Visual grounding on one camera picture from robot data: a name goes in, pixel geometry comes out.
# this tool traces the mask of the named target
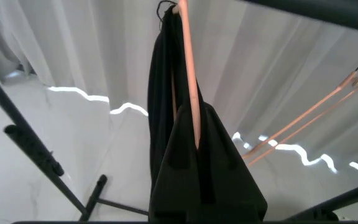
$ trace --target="hanging black fabric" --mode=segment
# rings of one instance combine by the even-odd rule
[[[201,137],[198,150],[195,148],[181,19],[172,14],[172,7],[162,19],[150,67],[150,221],[167,217],[196,220],[189,215],[199,215],[201,208],[201,213],[208,211],[206,217],[213,217],[211,211],[216,206],[205,205],[219,205],[232,218],[236,217],[233,212],[246,210],[251,214],[248,217],[257,214],[255,220],[262,219],[266,201],[215,110],[203,101],[200,89]],[[178,108],[175,122],[172,78]]]

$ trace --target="marble floor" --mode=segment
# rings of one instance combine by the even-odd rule
[[[88,101],[75,92],[50,91],[35,77],[4,89],[53,151],[65,170],[63,181],[83,203],[99,176],[106,174],[103,198],[148,209],[149,127],[144,114],[133,109],[110,114],[107,103]],[[78,219],[76,208],[4,135],[8,124],[0,109],[0,224]],[[335,174],[323,162],[304,166],[293,151],[274,152],[249,169],[268,201],[266,220],[286,218],[358,186],[356,169]],[[358,220],[358,203],[337,213]],[[147,217],[97,205],[91,219]]]

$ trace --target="curtain fold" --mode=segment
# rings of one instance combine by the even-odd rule
[[[158,0],[0,0],[0,35],[48,86],[146,108]],[[160,14],[169,4],[163,4]],[[333,91],[358,66],[358,31],[241,1],[189,1],[195,70],[228,133],[251,147]],[[0,59],[0,65],[9,62]],[[348,87],[288,132],[351,91]],[[287,144],[308,160],[358,163],[358,92]],[[239,147],[241,153],[247,151]]]

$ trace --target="black tube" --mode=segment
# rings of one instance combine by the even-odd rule
[[[287,220],[313,220],[311,219],[313,215],[316,212],[319,211],[327,211],[327,212],[333,212],[337,209],[346,207],[348,205],[352,205],[354,203],[358,202],[358,187],[350,190],[348,192],[345,192],[337,197],[334,197],[332,199],[329,199],[319,205],[316,205],[314,207],[311,207],[303,212],[300,212]]]
[[[42,148],[44,145],[34,141],[34,138],[31,138],[16,125],[9,125],[4,131],[82,214],[88,214],[84,205],[56,174],[55,168],[50,164],[50,156],[45,155],[45,149]]]
[[[6,95],[4,90],[0,87],[0,107],[5,111],[5,113],[11,118],[14,124],[20,127],[23,132],[27,133],[29,138],[32,138],[32,141],[38,145],[40,150],[44,150],[45,155],[50,155],[47,148],[44,146],[42,141],[38,138],[36,133],[27,123],[27,121],[20,114],[19,110],[15,107],[11,99]],[[50,155],[49,158],[51,165],[53,166],[54,171],[57,175],[61,176],[64,174],[64,171],[61,165]]]
[[[116,203],[116,202],[110,202],[110,201],[105,200],[105,199],[99,198],[98,202],[101,203],[101,204],[104,204],[104,205],[109,205],[109,206],[112,206],[112,207],[116,207],[116,208],[120,208],[120,209],[123,209],[123,210],[130,211],[130,212],[135,212],[135,213],[138,213],[138,214],[141,214],[141,215],[149,215],[149,212],[147,212],[145,210],[141,210],[141,209],[138,209],[138,208],[132,208],[132,207],[129,207],[129,206],[126,206],[126,205],[121,205],[120,203]]]
[[[93,189],[93,192],[91,196],[89,197],[88,203],[86,204],[86,214],[82,214],[80,217],[80,221],[88,221],[90,219],[90,216],[92,214],[92,211],[98,202],[98,199],[100,197],[100,194],[102,193],[103,187],[106,185],[107,177],[103,174],[100,176],[99,180],[96,183],[95,188]]]
[[[358,0],[243,0],[358,30]]]

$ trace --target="pink hanger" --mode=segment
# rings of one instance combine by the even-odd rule
[[[179,0],[178,4],[172,9],[172,13],[176,14],[178,12],[180,14],[183,27],[183,42],[185,44],[185,59],[187,69],[187,81],[189,84],[191,115],[193,117],[194,139],[196,143],[196,148],[198,149],[201,136],[201,116],[200,104],[198,101],[196,73],[194,69],[193,48],[191,47],[187,0]]]

